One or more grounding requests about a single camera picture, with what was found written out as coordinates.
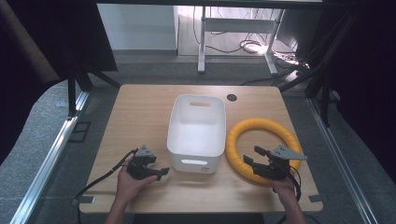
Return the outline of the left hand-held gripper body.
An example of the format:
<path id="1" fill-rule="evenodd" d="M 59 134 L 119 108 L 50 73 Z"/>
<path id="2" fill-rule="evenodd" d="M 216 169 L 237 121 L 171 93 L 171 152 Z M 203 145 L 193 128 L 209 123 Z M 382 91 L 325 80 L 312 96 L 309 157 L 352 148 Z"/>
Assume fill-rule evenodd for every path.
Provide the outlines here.
<path id="1" fill-rule="evenodd" d="M 153 169 L 148 168 L 146 159 L 147 157 L 155 156 L 154 153 L 145 145 L 143 145 L 142 147 L 136 149 L 133 154 L 133 157 L 127 165 L 127 173 L 132 178 L 137 180 L 142 180 L 152 176 L 149 171 Z"/>

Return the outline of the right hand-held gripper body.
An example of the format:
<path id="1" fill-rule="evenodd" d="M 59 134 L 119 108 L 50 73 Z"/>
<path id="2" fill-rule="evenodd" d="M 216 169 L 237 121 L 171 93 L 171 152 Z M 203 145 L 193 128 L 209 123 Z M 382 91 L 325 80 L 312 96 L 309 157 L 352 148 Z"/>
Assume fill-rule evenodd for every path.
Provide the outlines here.
<path id="1" fill-rule="evenodd" d="M 307 160 L 304 154 L 283 146 L 279 146 L 274 150 L 267 150 L 267 155 L 265 157 L 269 159 L 269 164 L 260 164 L 256 162 L 258 167 L 252 170 L 254 175 L 270 180 L 285 179 L 290 173 L 291 160 Z"/>

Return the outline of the white plastic basket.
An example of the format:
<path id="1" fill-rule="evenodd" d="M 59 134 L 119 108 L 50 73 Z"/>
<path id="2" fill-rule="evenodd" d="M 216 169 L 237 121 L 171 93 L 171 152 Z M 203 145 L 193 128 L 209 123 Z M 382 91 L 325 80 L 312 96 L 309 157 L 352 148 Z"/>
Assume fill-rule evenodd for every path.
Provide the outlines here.
<path id="1" fill-rule="evenodd" d="M 220 98 L 179 95 L 170 116 L 167 148 L 180 172 L 213 174 L 224 152 L 226 110 Z"/>

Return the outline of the person's left hand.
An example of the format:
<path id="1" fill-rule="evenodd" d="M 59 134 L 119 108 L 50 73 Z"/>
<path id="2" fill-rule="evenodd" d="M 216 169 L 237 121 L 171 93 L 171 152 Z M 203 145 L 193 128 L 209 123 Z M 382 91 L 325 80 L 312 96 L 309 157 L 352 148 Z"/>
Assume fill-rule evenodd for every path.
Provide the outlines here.
<path id="1" fill-rule="evenodd" d="M 118 174 L 118 185 L 115 203 L 117 205 L 127 206 L 145 186 L 151 184 L 157 179 L 156 175 L 136 180 L 130 176 L 125 167 L 122 167 Z"/>

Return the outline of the person's right hand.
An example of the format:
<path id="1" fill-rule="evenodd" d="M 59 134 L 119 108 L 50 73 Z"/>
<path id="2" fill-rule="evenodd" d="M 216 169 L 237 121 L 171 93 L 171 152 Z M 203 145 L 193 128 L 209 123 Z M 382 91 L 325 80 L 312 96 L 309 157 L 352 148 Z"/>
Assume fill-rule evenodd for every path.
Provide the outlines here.
<path id="1" fill-rule="evenodd" d="M 291 203 L 296 200 L 294 184 L 288 178 L 283 180 L 271 180 L 270 185 L 275 190 L 282 203 Z"/>

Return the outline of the black tripod stand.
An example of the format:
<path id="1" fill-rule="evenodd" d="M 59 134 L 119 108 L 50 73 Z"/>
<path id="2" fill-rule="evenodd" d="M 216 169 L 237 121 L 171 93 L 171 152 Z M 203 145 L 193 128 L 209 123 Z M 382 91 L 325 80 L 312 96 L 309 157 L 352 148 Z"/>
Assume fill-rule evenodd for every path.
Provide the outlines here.
<path id="1" fill-rule="evenodd" d="M 319 101 L 319 120 L 322 121 L 326 127 L 329 126 L 328 108 L 331 88 L 329 67 L 333 61 L 336 51 L 341 46 L 356 18 L 356 13 L 347 11 L 317 45 L 317 49 L 321 51 L 319 54 L 320 60 L 318 61 L 318 64 L 312 69 L 303 72 L 293 81 L 279 87 L 279 90 L 283 92 L 291 89 L 297 84 L 309 80 L 304 94 L 307 98 L 314 98 L 319 92 L 321 92 L 321 98 Z"/>

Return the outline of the black stand legs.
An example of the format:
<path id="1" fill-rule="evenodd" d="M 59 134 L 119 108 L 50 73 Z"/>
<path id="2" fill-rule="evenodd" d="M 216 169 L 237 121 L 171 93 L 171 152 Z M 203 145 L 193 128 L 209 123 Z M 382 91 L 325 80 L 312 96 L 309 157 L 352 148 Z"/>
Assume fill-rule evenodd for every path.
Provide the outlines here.
<path id="1" fill-rule="evenodd" d="M 69 71 L 67 76 L 67 94 L 68 94 L 68 118 L 74 118 L 78 113 L 77 107 L 77 94 L 76 85 L 79 85 L 83 93 L 89 93 L 93 84 L 89 78 L 89 74 L 93 74 L 95 77 L 103 80 L 110 86 L 119 89 L 121 84 L 115 79 L 107 76 L 105 73 L 98 69 L 88 65 L 87 63 L 78 63 L 73 56 L 69 56 L 66 61 Z"/>

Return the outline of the black curtain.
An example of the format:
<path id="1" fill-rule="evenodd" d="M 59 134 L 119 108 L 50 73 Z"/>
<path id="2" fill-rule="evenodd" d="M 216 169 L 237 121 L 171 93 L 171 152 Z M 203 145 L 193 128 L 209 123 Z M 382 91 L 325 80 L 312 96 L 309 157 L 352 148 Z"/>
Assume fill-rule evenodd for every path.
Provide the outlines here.
<path id="1" fill-rule="evenodd" d="M 69 56 L 117 69 L 95 0 L 0 0 L 0 164 L 35 102 L 67 80 Z"/>
<path id="2" fill-rule="evenodd" d="M 347 12 L 357 16 L 326 71 L 340 95 L 339 112 L 396 183 L 396 0 L 356 1 L 324 8 L 314 41 Z"/>

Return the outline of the aluminium rail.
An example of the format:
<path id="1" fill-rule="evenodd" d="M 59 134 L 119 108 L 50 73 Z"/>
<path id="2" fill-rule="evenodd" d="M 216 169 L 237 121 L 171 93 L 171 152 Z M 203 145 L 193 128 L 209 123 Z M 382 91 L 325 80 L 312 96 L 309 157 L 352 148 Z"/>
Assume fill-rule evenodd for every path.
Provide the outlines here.
<path id="1" fill-rule="evenodd" d="M 324 137 L 328 149 L 332 154 L 334 162 L 337 168 L 339 169 L 340 174 L 344 179 L 344 182 L 346 183 L 346 187 L 354 203 L 356 204 L 358 211 L 361 214 L 363 223 L 378 224 L 377 218 L 375 217 L 372 207 L 369 204 L 365 194 L 363 193 L 361 186 L 358 184 L 355 176 L 352 174 L 352 171 L 350 170 L 347 161 L 332 134 L 332 131 L 322 121 L 319 114 L 318 104 L 314 99 L 307 99 L 306 102 L 315 118 L 315 121 L 320 129 L 321 134 Z"/>
<path id="2" fill-rule="evenodd" d="M 75 101 L 75 116 L 65 120 L 61 130 L 49 149 L 46 158 L 38 169 L 35 178 L 22 198 L 21 203 L 9 224 L 26 224 L 29 217 L 32 215 L 39 197 L 50 179 L 50 175 L 57 161 L 61 157 L 64 147 L 78 122 L 78 117 L 81 115 L 82 109 L 84 108 L 89 95 L 90 94 L 86 91 L 82 91 L 78 95 L 78 98 Z"/>

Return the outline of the black floor bracket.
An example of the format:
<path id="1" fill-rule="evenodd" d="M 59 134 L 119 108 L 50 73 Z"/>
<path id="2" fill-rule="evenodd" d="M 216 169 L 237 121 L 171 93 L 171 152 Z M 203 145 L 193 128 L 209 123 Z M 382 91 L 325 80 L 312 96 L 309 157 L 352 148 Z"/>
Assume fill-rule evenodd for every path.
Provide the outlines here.
<path id="1" fill-rule="evenodd" d="M 71 132 L 68 142 L 78 144 L 84 143 L 91 124 L 92 123 L 90 121 L 79 121 Z"/>

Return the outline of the white metal desk frame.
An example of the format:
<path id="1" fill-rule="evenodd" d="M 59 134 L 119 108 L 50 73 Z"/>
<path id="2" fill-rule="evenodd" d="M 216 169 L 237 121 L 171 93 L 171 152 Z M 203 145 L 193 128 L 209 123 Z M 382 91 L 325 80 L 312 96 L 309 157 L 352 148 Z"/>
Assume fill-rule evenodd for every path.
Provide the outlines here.
<path id="1" fill-rule="evenodd" d="M 263 57 L 272 76 L 277 76 L 276 64 L 272 58 L 272 46 L 275 42 L 278 28 L 280 26 L 284 9 L 280 9 L 276 16 L 271 20 L 258 19 L 228 19 L 212 18 L 206 16 L 206 7 L 202 7 L 200 43 L 198 50 L 198 72 L 202 74 L 205 71 L 205 35 L 209 32 L 225 32 L 236 34 L 265 34 Z"/>

